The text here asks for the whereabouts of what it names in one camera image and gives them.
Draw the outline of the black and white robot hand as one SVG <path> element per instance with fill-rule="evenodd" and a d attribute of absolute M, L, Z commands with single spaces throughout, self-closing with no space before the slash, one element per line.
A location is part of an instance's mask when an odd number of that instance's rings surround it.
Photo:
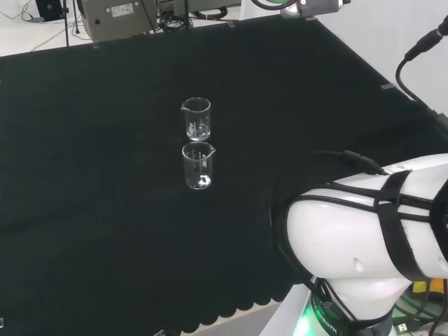
<path fill-rule="evenodd" d="M 283 18 L 309 18 L 317 15 L 337 13 L 351 0 L 299 0 L 280 10 Z"/>

